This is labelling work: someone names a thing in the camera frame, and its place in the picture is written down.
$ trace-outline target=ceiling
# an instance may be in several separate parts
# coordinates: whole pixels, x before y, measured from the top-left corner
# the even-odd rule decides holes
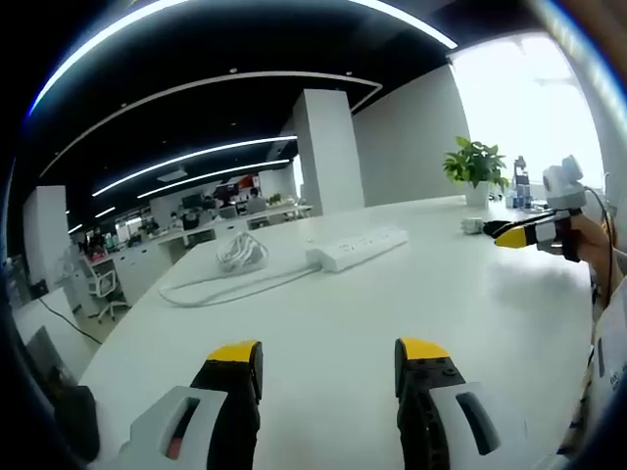
[[[83,6],[89,2],[71,3],[61,30],[39,19],[46,46],[29,55],[37,66],[27,70],[22,103],[31,102],[51,71],[87,39],[151,2],[103,2],[91,10]],[[435,26],[459,46],[536,25],[516,1],[388,3]],[[381,90],[358,112],[444,65],[447,51],[410,25],[346,0],[192,0],[168,8],[87,53],[24,120],[14,149],[12,216],[19,217],[36,184],[66,185],[70,226],[93,223],[95,213],[111,206],[117,208],[113,214],[130,209],[137,206],[137,195],[166,184],[157,176],[175,168],[140,176],[97,198],[91,194],[136,170],[190,152],[289,133],[285,124],[303,88],[345,90],[355,106],[375,89],[372,83],[380,84]],[[334,76],[205,83],[133,107],[150,95],[197,80],[261,71]],[[281,147],[263,144],[209,154],[185,162],[185,170],[195,176],[297,153],[295,144]]]

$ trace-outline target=potted plant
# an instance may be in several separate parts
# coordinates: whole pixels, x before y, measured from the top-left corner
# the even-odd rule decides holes
[[[276,206],[277,204],[281,204],[282,196],[281,193],[274,193],[267,199],[267,203],[271,206]]]
[[[501,187],[508,186],[507,179],[501,176],[504,155],[499,155],[499,146],[488,147],[481,142],[470,142],[457,137],[461,147],[457,152],[447,153],[443,163],[444,171],[451,181],[463,183],[466,203],[469,206],[485,208],[488,205],[490,183]]]

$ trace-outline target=power strip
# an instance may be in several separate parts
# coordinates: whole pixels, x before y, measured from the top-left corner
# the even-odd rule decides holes
[[[310,265],[321,265],[325,271],[340,272],[389,252],[409,240],[408,232],[398,227],[380,228],[359,237],[309,248],[307,261]]]

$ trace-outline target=led light strip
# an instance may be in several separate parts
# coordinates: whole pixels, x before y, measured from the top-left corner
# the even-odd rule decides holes
[[[404,12],[403,10],[399,10],[398,8],[393,7],[392,5],[379,2],[378,0],[348,0],[348,1],[352,3],[357,3],[359,5],[364,5],[365,7],[371,8],[372,10],[376,10],[377,12],[385,13],[386,15],[389,15],[390,17],[394,17],[397,20],[401,20],[402,22],[405,22],[415,27],[416,29],[420,29],[422,32],[424,32],[425,34],[428,34],[429,36],[434,38],[436,41],[439,41],[445,46],[447,46],[449,49],[455,49],[456,47],[458,47],[458,44],[453,39],[441,33],[432,25],[427,24],[424,21],[419,20],[416,17],[413,17],[412,15]]]
[[[115,206],[113,206],[112,208],[108,208],[106,211],[102,211],[102,212],[100,212],[100,213],[96,214],[96,218],[100,218],[100,217],[102,217],[105,213],[109,213],[109,212],[111,212],[111,211],[114,211],[115,209],[116,209],[116,207],[115,207]]]
[[[288,135],[288,136],[285,136],[285,137],[270,137],[270,138],[267,138],[267,139],[249,140],[247,142],[237,142],[235,144],[220,145],[219,147],[213,147],[211,149],[205,149],[205,150],[201,150],[199,152],[194,152],[193,154],[183,155],[181,157],[176,157],[175,159],[170,159],[170,160],[167,160],[165,162],[161,162],[160,164],[153,164],[152,166],[149,166],[147,168],[140,169],[139,171],[136,171],[136,172],[130,174],[129,176],[125,176],[124,178],[119,179],[118,181],[111,183],[109,186],[105,186],[104,188],[99,189],[98,191],[96,191],[91,196],[95,198],[96,196],[100,196],[105,191],[109,191],[111,188],[115,188],[119,184],[122,184],[122,183],[128,181],[129,179],[136,178],[137,176],[140,176],[142,174],[145,174],[145,173],[147,173],[149,171],[153,171],[153,170],[158,169],[158,168],[162,168],[162,167],[164,167],[166,165],[177,164],[178,162],[182,162],[182,161],[188,160],[188,159],[193,159],[194,157],[199,157],[201,155],[212,154],[213,152],[219,152],[221,150],[236,149],[238,147],[245,147],[247,145],[265,144],[265,143],[268,143],[268,142],[281,142],[281,141],[285,141],[285,140],[296,140],[296,138],[297,137],[295,135]]]
[[[102,31],[100,31],[98,34],[96,34],[94,37],[92,37],[87,42],[85,42],[82,46],[80,46],[71,56],[69,56],[59,66],[58,69],[55,70],[55,72],[48,79],[48,81],[43,86],[43,88],[41,89],[37,97],[35,98],[34,102],[32,103],[32,106],[30,107],[30,110],[28,111],[28,115],[29,116],[32,115],[32,112],[34,111],[35,107],[39,104],[39,102],[46,95],[46,93],[50,91],[50,89],[54,86],[54,84],[74,64],[76,64],[80,59],[82,59],[89,51],[91,51],[98,44],[100,44],[101,42],[111,37],[115,33],[121,31],[122,29],[126,28],[127,26],[139,20],[142,20],[154,13],[160,12],[161,10],[165,8],[173,7],[175,5],[178,5],[180,3],[184,3],[187,1],[189,0],[158,0],[154,3],[151,3],[150,5],[147,5],[143,8],[140,8],[139,10],[136,10],[130,13],[129,15],[126,15],[125,17],[121,18],[115,23],[112,23],[106,28],[104,28]],[[451,38],[449,38],[442,32],[438,31],[435,27],[419,20],[416,17],[413,17],[412,15],[404,12],[403,10],[399,10],[396,7],[388,5],[387,3],[383,3],[379,0],[347,0],[347,1],[352,2],[352,3],[357,3],[359,5],[363,5],[367,8],[371,8],[385,15],[389,15],[393,18],[396,18],[397,20],[400,20],[406,24],[409,24],[419,29],[420,31],[424,32],[425,34],[430,35],[437,41],[440,41],[449,49],[455,49],[456,47],[458,47],[455,41],[453,41]]]
[[[285,76],[296,76],[296,77],[304,77],[304,78],[323,78],[323,79],[331,79],[331,80],[340,80],[347,81],[349,83],[358,83],[360,85],[367,85],[372,87],[372,91],[366,94],[358,103],[356,103],[351,111],[359,108],[363,103],[372,98],[375,94],[383,89],[383,85],[381,83],[377,83],[376,81],[364,80],[363,78],[356,78],[354,76],[346,76],[346,75],[337,75],[334,73],[321,73],[319,71],[297,71],[297,70],[267,70],[267,71],[247,71],[243,73],[231,73],[229,75],[220,75],[220,76],[212,76],[210,78],[203,78],[202,80],[190,81],[188,83],[183,83],[182,85],[176,85],[172,88],[168,88],[167,90],[159,91],[157,93],[153,93],[141,100],[137,100],[134,103],[130,103],[123,108],[115,111],[114,113],[108,115],[104,119],[96,122],[94,125],[89,127],[88,129],[81,132],[72,142],[70,142],[65,149],[63,149],[59,154],[52,159],[52,161],[43,168],[43,171],[39,173],[39,177],[41,178],[48,170],[54,165],[66,152],[68,152],[74,145],[83,140],[89,134],[91,134],[96,129],[102,127],[107,122],[112,121],[115,118],[120,117],[121,115],[128,113],[135,108],[139,108],[147,103],[158,100],[160,98],[164,98],[173,93],[178,93],[185,90],[190,90],[192,88],[196,88],[198,86],[211,85],[214,83],[222,83],[226,81],[232,80],[241,80],[246,78],[269,78],[269,77],[285,77]]]
[[[70,235],[71,233],[74,233],[76,230],[78,230],[80,227],[82,227],[82,223],[80,223],[79,225],[77,225],[75,228],[73,228],[72,230],[70,230],[68,232],[68,235]]]
[[[264,166],[289,164],[289,162],[290,162],[289,160],[275,160],[273,162],[264,162],[262,164],[246,164],[244,166],[238,166],[236,168],[222,169],[220,171],[214,171],[213,173],[201,174],[200,176],[194,176],[193,178],[185,179],[183,181],[178,181],[176,183],[169,184],[168,186],[164,186],[163,188],[154,189],[152,191],[148,191],[147,193],[140,194],[139,196],[137,196],[137,199],[145,198],[146,196],[151,196],[153,194],[160,193],[161,191],[166,191],[167,189],[180,186],[181,184],[187,184],[187,183],[191,183],[192,181],[198,181],[199,179],[211,178],[212,176],[218,176],[219,174],[232,173],[235,171],[241,171],[242,169],[261,168]]]

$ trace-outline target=window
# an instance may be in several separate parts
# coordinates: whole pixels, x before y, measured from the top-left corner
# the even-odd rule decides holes
[[[301,156],[297,155],[294,157],[294,162],[292,163],[292,169],[294,171],[294,185],[296,186],[296,196],[298,199],[301,199],[303,195],[301,194],[301,188],[303,186],[303,168],[301,167]]]
[[[603,161],[588,104],[568,62],[545,33],[497,39],[451,56],[472,140],[498,144],[506,176],[522,155],[532,182],[573,155],[584,183],[603,186]]]

